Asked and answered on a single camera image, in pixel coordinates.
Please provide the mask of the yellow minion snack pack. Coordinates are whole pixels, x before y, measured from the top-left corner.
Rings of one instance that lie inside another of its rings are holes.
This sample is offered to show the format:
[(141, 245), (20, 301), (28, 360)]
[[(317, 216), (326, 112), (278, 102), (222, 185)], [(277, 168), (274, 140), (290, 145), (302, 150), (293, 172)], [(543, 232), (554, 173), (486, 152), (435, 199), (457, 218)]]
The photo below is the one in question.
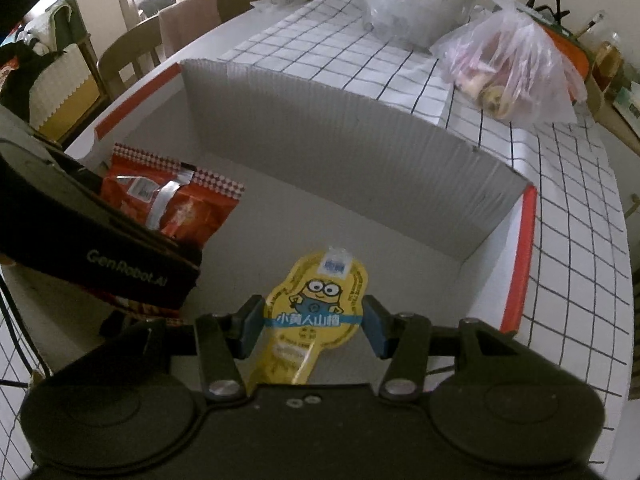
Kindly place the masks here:
[(344, 248), (300, 258), (266, 299), (268, 338), (250, 386), (308, 382), (322, 351), (341, 347), (358, 332), (367, 286), (367, 270)]

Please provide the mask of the red snack bag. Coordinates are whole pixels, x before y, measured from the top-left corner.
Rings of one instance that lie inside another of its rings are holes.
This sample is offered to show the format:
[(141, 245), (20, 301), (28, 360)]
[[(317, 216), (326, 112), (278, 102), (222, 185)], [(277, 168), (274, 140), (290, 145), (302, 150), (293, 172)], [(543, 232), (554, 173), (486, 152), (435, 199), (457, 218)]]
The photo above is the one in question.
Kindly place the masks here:
[(101, 198), (152, 232), (203, 248), (244, 191), (218, 172), (116, 143)]

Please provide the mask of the red cardboard box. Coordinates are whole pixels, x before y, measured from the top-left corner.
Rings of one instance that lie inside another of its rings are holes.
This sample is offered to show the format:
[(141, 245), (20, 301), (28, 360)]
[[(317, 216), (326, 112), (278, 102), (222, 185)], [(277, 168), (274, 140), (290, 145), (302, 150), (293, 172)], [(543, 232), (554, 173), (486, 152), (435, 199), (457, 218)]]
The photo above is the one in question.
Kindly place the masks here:
[(205, 246), (193, 323), (268, 295), (298, 259), (335, 247), (390, 312), (518, 329), (535, 188), (426, 120), (327, 84), (186, 60), (127, 91), (70, 156), (104, 174), (116, 143), (245, 186)]

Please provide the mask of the black backpack on chair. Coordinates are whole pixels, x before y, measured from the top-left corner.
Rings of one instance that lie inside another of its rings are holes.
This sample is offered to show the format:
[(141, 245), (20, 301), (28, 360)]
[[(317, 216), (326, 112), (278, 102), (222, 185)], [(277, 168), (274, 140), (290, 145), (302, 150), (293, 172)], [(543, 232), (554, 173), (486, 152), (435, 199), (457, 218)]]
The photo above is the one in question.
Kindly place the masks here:
[(17, 62), (1, 84), (1, 105), (15, 116), (29, 122), (29, 92), (40, 74), (60, 54), (48, 52), (39, 55), (24, 42), (12, 42), (1, 47), (1, 67)]

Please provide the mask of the left wooden chair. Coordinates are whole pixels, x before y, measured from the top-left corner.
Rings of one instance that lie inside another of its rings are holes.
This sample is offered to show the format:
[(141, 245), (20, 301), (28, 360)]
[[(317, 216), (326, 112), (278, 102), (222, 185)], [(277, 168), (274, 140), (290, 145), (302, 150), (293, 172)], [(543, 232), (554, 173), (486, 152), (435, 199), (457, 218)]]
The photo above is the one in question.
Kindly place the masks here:
[(99, 58), (96, 68), (110, 99), (127, 89), (120, 72), (134, 69), (136, 80), (145, 75), (141, 60), (148, 56), (152, 66), (160, 65), (157, 49), (170, 58), (206, 32), (253, 10), (259, 0), (182, 0), (140, 22), (114, 41)]

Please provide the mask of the pink snack plastic bag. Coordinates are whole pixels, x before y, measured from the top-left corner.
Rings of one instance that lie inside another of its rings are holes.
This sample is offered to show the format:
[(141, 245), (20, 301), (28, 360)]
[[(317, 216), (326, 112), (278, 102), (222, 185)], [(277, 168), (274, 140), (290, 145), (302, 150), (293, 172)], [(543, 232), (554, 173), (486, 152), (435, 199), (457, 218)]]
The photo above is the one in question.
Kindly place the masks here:
[(529, 128), (574, 122), (585, 77), (532, 17), (501, 10), (437, 40), (431, 51), (446, 78), (498, 122)]

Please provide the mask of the white sideboard cabinet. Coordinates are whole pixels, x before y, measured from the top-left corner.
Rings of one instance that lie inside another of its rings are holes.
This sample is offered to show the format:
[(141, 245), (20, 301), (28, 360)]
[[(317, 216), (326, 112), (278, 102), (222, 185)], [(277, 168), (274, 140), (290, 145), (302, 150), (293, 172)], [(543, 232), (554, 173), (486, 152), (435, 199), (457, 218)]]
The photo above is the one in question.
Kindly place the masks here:
[(588, 92), (587, 106), (594, 120), (639, 156), (639, 137), (630, 128), (630, 125), (626, 123), (620, 112), (605, 101), (604, 94), (593, 79), (593, 76), (589, 75), (587, 77), (585, 85)]

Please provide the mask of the amber glass bottle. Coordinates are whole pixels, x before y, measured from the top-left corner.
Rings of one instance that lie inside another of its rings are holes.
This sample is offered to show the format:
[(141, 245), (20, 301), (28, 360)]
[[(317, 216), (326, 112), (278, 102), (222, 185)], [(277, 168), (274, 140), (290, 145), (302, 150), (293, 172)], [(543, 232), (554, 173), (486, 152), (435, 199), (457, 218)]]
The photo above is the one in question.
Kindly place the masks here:
[(623, 55), (620, 52), (620, 34), (618, 32), (610, 32), (599, 44), (594, 55), (592, 68), (593, 79), (602, 92), (606, 91), (622, 64)]

